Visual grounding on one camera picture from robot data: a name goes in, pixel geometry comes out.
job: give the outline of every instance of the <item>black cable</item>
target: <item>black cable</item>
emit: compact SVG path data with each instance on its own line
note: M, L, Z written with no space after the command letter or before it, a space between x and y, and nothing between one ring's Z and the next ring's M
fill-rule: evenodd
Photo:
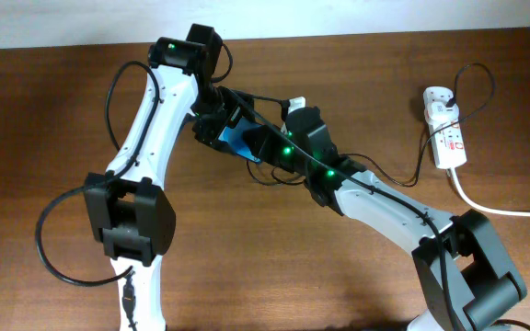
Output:
M295 176L293 178L290 178L290 179L286 179L286 180L283 180L277 176L275 176L275 170L276 169L279 169L278 166L274 167L272 170L271 170L271 178L273 178L276 182L280 183L280 184L284 184L284 185L289 185L289 186L298 186L298 185L302 185L304 184L304 180L302 181L299 181L299 182L296 182L295 180L299 179L302 175L298 175L298 176Z
M116 85L118 84L118 80L120 79L121 74L131 65L139 65L139 64L129 64L129 63L139 63L145 66L145 64L140 63L138 61L130 61L127 62L125 65L123 65L116 75L114 76L114 79L111 81L111 84L109 85L108 90L108 96L106 97L106 106L104 107L104 120L106 121L106 129L108 130L109 138L111 139L111 143L116 147L116 151L120 150L120 145L118 144L118 141L116 140L116 136L114 136L114 132L111 129L111 124L109 123L109 103L111 101L111 97L114 94L114 89L116 88Z
M248 171L248 174L251 176L251 178L253 178L253 180L255 180L257 183L263 185L263 186L278 186L278 185L281 185L282 183L276 181L274 183L271 183L271 182L264 182L264 181L261 181L260 179L258 179L257 177L255 177L255 175L253 174L253 171L250 169L250 165L248 165L248 160L247 160L247 171Z
M281 100L281 99L277 99L277 98L274 98L274 97L258 96L258 95L250 94L250 93L247 93L247 92L238 91L238 90L235 90L235 89L232 89L231 91L235 92L238 96L252 97L252 98L257 99L257 100L275 102L275 103L279 104L282 107L283 107L284 104L289 104L289 102L290 102L290 100Z
M414 212L415 214L417 214L417 216L419 216L423 221L425 221L427 224L429 224L429 227L431 228L432 232L434 233L434 236L435 236L435 240L437 242L437 250L438 250L438 253L439 253L439 261L440 261L440 270L441 270L441 283L443 284L443 290L444 290L444 296L445 296L445 305L446 305L446 308L447 308L447 314L449 316L449 319L451 321L451 324L453 326L453 329L454 331L458 330L458 327L456 325L456 320L455 320L455 313L454 313L454 310L453 310L453 304L451 302L451 293L449 291L449 279L447 278L447 266L445 265L445 248L444 248L444 244L443 244L443 238L441 237L441 234L439 233L439 229L435 226L435 224L432 222L431 218L428 216L428 214L426 213L422 213L422 211L418 210L416 207L412 206L411 204L409 204L408 202L394 196L394 195L391 195L387 192L384 192L382 189L380 188L376 188L375 186L372 186L372 185L367 185L365 183L363 183L362 181L356 179L356 178L353 178L349 175L346 175L345 173L343 173L342 171L339 171L339 169L335 169L333 168L332 166L330 165L326 165L325 163L319 161L318 159L316 159L314 156L310 155L309 153L307 153L306 151L304 151L302 148L300 148L300 146L298 146L297 144L295 144L291 139L287 138L283 133L281 133L276 127L275 125L273 125L271 122L269 122L267 119L265 119L261 114L259 114L254 108L252 108L242 97L239 97L234 91L228 89L228 91L230 92L231 96L235 98L235 100L241 104L243 107L245 107L248 111L250 111L256 118L258 118L259 120L261 120L263 122L264 125L266 125L268 128L271 129L271 131L273 131L275 134L277 134L282 140L284 140L285 143L289 143L294 149L296 152L298 152L299 154L301 154L302 156L304 156L306 158L306 161L309 163L309 162L312 162L312 163L315 163L329 171L333 171L334 174L344 178L344 179L347 179L349 180L350 182L362 187L362 188L365 188L365 189L369 189L372 193L377 193L377 194L380 194L390 200L393 200L394 202L406 207L407 209L409 209L410 211ZM305 177L305 180L306 180L306 183L309 182L309 178L308 178L308 175L307 175L307 167L305 168L305 171L306 171L306 177Z
M530 331L530 325L525 323L525 322L521 322L521 321L504 319L504 320L496 321L496 323L494 323L494 325L515 325L515 326L520 326L523 329Z
M375 166L375 168L377 168L377 170L379 170L379 172L382 173L382 175L384 175L389 181L391 181L392 183L394 183L396 185L399 185L399 186L401 186L403 188L412 188L412 187L416 186L417 183L419 182L419 175L421 173L422 157L424 156L424 151L426 150L427 145L431 141L431 138L435 134L439 133L440 131L443 131L443 130L445 130L447 128L450 128L450 127L452 127L452 126L454 126L456 124L460 124L460 123L464 122L465 120L469 119L470 117L476 115L478 112L483 110L491 102L491 100L494 98L494 93L496 92L496 80L494 79L494 75L490 72L490 69L488 69L488 67L486 65L482 64L482 63L470 63L470 64L465 65L463 68L459 69L459 71L455 75L454 93L453 93L453 97L451 99L449 99L449 101L447 102L447 107L452 107L456 103L456 101L457 101L457 82L459 81L459 77L461 76L461 74L465 70L467 70L468 68L470 68L472 66L478 66L478 67L482 68L486 72L486 74L488 74L488 77L490 78L491 92L490 92L490 95L488 96L488 99L481 106L476 108L476 110L474 110L471 113L467 114L465 117L462 117L458 121L453 122L453 123L451 123L449 125L446 125L446 126L442 127L439 130L436 130L435 132L433 132L429 136L429 138L422 145L421 151L419 152L419 158L418 158L418 161L417 161L417 164L416 164L416 169L414 170L414 175L412 175L412 177L409 180L406 180L404 182L400 182L400 181L395 180L386 171L384 171L384 169L382 169L379 166L378 163L376 163L371 157L369 157L367 155L364 155L364 154L353 154L353 156L360 156L360 157L363 157L363 158L369 160Z
M223 80L225 80L225 78L228 77L228 74L230 74L230 71L232 70L232 53L230 52L230 50L228 50L228 46L226 46L225 43L222 44L222 47L225 48L226 54L228 54L228 70L226 70L225 74L219 77L213 77L212 79L210 79L210 82L213 84L220 83Z
M79 188L74 188L74 189L71 189L71 190L61 194L56 199L52 200L48 204L48 206L46 206L46 208L44 208L44 210L40 214L40 217L39 217L38 221L36 222L36 232L35 232L36 249L38 251L38 255L40 257L40 260L44 264L44 267L46 267L46 269L49 270L49 272L51 272L51 274L54 277L56 277L57 279L62 280L64 282L67 282L67 283L72 284L72 285L85 286L85 287L94 287L94 286L108 284L108 283L111 283L111 282L113 282L115 280L119 280L119 279L127 276L133 269L133 267L129 267L124 272L122 272L120 275L117 275L117 276L114 276L114 277L111 277L111 278L108 278L108 279L105 279L105 280L93 280L93 281L90 281L90 280L73 279L73 278L70 278L68 276L65 276L63 273L61 273L59 270L57 270L52 265L51 261L46 257L46 254L44 253L44 247L42 246L42 226L44 225L44 221L46 221L46 217L48 217L48 215L51 213L51 211L52 211L52 209L54 209L54 207L59 205L64 200L66 200L66 199L68 199L70 197L73 197L76 194L83 193L83 192L85 192L87 190L90 190L92 188L106 187L107 185L109 185L109 184L113 183L114 181L118 180L126 172L128 172L128 170L136 162L136 157L138 156L138 154L140 153L141 148L143 147L144 137L146 136L146 134L148 132L148 129L149 129L150 125L151 125L151 121L153 120L153 117L154 117L155 112L156 112L156 108L158 106L158 102L159 102L159 86L158 86L158 82L156 80L155 74L153 74L153 71L151 70L151 68L149 68L146 64L138 62L138 61L129 61L129 62L125 63L120 68L120 70L116 73L116 76L114 77L112 85L109 87L109 92L108 92L108 96L109 97L111 97L111 93L113 92L113 89L114 89L116 83L118 82L118 79L120 78L120 75L123 73L123 71L126 68L128 68L128 67L130 67L132 65L137 65L137 66L142 67L150 75L151 79L153 80L153 85L155 86L155 99L153 100L153 107L151 108L151 112L148 115L148 119L146 119L146 123L144 124L143 131L142 131L142 133L140 135L138 143L136 144L136 147L134 148L134 152L132 153L132 156L128 159L128 161L126 163L126 166L121 171L119 171L117 174L115 174L114 176L107 177L106 180L104 180L103 182L100 182L100 183L97 183L97 184L93 184L93 185L89 185L89 186L82 186L82 187L79 187Z

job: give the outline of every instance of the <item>wooden table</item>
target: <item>wooden table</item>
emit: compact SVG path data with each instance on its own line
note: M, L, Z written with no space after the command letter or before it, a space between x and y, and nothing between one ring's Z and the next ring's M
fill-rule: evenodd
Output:
M411 175L425 131L422 91L452 86L465 63L486 63L498 93L464 126L467 194L487 206L530 210L530 29L228 42L227 86L318 105L342 152L371 155L398 178ZM103 172L115 152L103 123L117 68L144 61L148 44L0 51L0 330L115 330L116 285L64 284L39 262L34 224L59 193ZM218 72L226 65L224 57ZM125 138L144 74L124 75L112 102ZM486 75L461 80L462 113L489 93ZM259 103L279 123L279 110ZM416 188L435 208L462 213L444 171L424 160ZM178 214L162 268L169 327L325 329L405 321L425 310L412 260L382 235L318 207L303 187L262 187L239 158L193 139L176 145L167 196ZM490 215L529 289L505 315L530 323L530 219ZM82 198L68 200L44 228L50 259L71 276L112 274L93 241Z

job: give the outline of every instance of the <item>power strip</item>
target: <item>power strip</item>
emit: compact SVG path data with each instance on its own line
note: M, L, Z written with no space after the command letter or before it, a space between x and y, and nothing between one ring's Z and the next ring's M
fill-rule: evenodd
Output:
M455 123L459 119L459 107L447 107L453 96L449 88L432 86L424 90L424 118L429 124L432 135L443 126ZM459 123L437 132L431 139L435 164L439 169L458 167L467 162L466 147L461 136Z
M530 217L530 211L503 211L481 206L471 200L461 188L455 169L467 162L466 147L459 127L459 107L454 104L447 107L453 92L449 88L432 86L424 90L424 118L429 124L430 135L444 126L450 127L437 132L431 139L434 163L439 169L447 170L455 189L463 201L479 211L491 212L506 216Z

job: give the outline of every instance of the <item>black joint housing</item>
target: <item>black joint housing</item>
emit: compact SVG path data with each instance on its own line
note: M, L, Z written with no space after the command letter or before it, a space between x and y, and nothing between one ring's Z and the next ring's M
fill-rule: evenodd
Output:
M339 157L337 146L330 139L327 124L320 118L318 107L292 111L285 118L285 127L302 149L322 163L332 164Z
M455 319L464 330L487 328L524 299L524 280L486 216L470 210L455 218L453 229L444 236L455 237L453 253L474 259L460 271L445 252ZM444 330L453 330L446 311L436 241L423 241L412 257L432 316Z
M105 179L90 173L86 185ZM175 234L175 211L163 189L151 179L139 183L118 179L84 195L93 236L103 243L106 256L136 259L149 267L156 255L169 249Z
M222 104L222 96L211 78L218 64L222 38L211 27L192 24L184 40L160 38L148 50L152 68L167 65L181 68L184 74L193 74L198 83L198 99L191 107L198 113L209 113Z
M209 113L204 113L193 124L193 132L195 132L195 139L213 148L218 152L229 153L236 155L236 150L231 146L232 142L220 140L221 136L225 136L225 131L234 129L241 120L246 120L250 123L255 122L255 117L247 109L233 97L225 88L219 86L217 89L224 101L217 104L218 107L213 107ZM254 106L254 99L249 95L238 92L238 95L243 98L251 107Z

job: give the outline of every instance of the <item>robotic arm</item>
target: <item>robotic arm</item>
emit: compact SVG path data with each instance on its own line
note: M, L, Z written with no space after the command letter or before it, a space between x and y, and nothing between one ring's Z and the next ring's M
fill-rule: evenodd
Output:
M164 193L165 173L177 136L189 121L194 121L196 140L217 151L304 175L306 188L320 206L368 224L411 255L429 310L408 330L483 330L525 297L524 281L485 216L437 211L382 183L363 165L338 153L320 110L305 107L303 98L284 105L279 131L257 123L253 96L211 83L221 47L213 29L199 25L191 27L185 41L161 38L151 47L149 63L159 91L149 75L134 124L107 174L120 172L133 156L159 96L136 163L107 187L85 192L93 235L103 243L116 273L132 266L118 281L121 331L166 329L160 267L176 217ZM86 184L105 178L89 174ZM444 244L444 260L437 239ZM460 271L454 262L460 255L473 255L474 263ZM445 309L446 294L453 320Z

